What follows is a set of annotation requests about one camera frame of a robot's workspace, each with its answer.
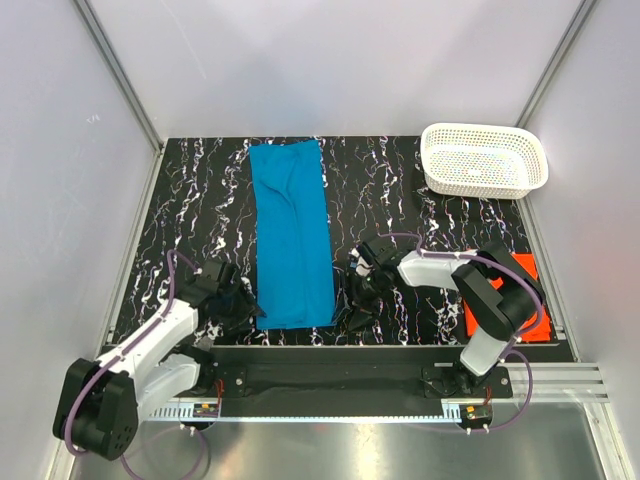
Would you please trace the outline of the blue t shirt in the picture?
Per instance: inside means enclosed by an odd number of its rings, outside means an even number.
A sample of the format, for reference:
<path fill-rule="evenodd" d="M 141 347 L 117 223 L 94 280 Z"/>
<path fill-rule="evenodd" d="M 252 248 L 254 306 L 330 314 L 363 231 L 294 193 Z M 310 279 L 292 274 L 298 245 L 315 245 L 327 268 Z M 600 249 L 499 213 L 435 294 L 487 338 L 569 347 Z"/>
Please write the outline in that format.
<path fill-rule="evenodd" d="M 308 140 L 249 149 L 260 330 L 327 327 L 335 311 L 322 150 Z"/>

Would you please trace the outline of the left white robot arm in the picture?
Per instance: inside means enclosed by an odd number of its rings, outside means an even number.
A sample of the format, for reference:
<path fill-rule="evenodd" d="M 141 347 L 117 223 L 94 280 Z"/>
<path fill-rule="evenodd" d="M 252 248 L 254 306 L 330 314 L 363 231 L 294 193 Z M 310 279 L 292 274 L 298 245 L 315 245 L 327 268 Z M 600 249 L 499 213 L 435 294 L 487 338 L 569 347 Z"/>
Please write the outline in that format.
<path fill-rule="evenodd" d="M 74 456 L 121 457 L 139 425 L 169 400 L 221 389 L 215 356 L 186 338 L 211 319 L 242 331 L 262 312 L 236 265 L 209 260 L 195 268 L 182 287 L 169 285 L 158 311 L 126 340 L 68 367 L 53 435 Z"/>

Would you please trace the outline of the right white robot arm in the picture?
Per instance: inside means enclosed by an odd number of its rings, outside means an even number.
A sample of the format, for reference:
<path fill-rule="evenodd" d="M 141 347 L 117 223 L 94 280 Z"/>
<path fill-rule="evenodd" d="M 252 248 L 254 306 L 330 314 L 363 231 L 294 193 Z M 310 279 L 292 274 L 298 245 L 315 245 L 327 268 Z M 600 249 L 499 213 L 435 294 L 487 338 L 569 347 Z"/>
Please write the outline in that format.
<path fill-rule="evenodd" d="M 420 244 L 402 248 L 390 236 L 380 236 L 349 253 L 347 328 L 359 331 L 372 325 L 375 304 L 401 285 L 454 290 L 477 322 L 452 366 L 423 374 L 427 393 L 439 399 L 486 395 L 490 374 L 524 332 L 525 323 L 544 316 L 540 283 L 499 243 L 475 251 L 433 252 Z"/>

